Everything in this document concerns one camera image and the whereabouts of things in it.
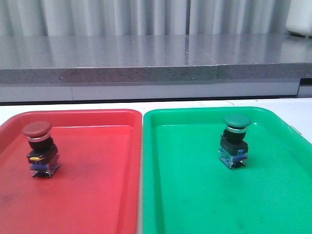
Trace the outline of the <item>grey speckled stone counter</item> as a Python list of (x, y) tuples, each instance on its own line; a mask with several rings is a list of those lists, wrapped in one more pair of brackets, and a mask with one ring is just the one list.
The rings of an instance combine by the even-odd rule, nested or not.
[(0, 39), (4, 103), (311, 95), (312, 41), (290, 34)]

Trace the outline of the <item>red mushroom push button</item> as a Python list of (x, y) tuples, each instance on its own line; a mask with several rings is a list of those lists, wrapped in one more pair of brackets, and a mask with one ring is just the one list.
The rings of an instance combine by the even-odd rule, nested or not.
[(32, 149), (27, 159), (33, 177), (52, 177), (60, 167), (58, 148), (51, 137), (51, 129), (52, 124), (48, 121), (32, 122), (22, 129)]

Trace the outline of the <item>red plastic tray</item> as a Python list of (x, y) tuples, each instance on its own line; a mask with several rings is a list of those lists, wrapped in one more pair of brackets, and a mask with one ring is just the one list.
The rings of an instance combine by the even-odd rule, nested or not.
[[(32, 177), (22, 134), (52, 124), (61, 165)], [(0, 127), (0, 231), (3, 234), (134, 234), (142, 115), (135, 110), (37, 111)]]

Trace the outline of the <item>green mushroom push button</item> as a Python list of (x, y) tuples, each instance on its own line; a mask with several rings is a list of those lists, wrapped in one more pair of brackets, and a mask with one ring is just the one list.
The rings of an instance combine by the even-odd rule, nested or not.
[(251, 120), (242, 114), (230, 114), (224, 117), (224, 122), (226, 128), (220, 136), (218, 158), (229, 169), (245, 166), (249, 146), (244, 138)]

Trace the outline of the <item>green plastic tray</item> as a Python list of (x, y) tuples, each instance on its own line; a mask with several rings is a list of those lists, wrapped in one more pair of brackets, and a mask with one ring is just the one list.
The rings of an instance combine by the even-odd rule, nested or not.
[[(218, 157), (224, 117), (251, 120), (246, 166)], [(312, 145), (257, 107), (153, 110), (143, 121), (145, 234), (309, 234)]]

